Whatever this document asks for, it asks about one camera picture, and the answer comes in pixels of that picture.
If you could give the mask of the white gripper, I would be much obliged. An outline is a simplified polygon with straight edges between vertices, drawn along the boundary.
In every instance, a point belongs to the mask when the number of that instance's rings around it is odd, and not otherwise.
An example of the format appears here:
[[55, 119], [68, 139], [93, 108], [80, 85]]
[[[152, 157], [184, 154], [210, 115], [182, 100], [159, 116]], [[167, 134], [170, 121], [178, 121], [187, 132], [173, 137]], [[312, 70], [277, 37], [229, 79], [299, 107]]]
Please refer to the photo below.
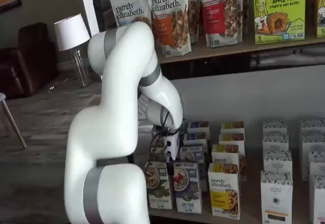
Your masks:
[[167, 173], [174, 175], [174, 161], [178, 157], [179, 151], [179, 133], [174, 133], [165, 137]]

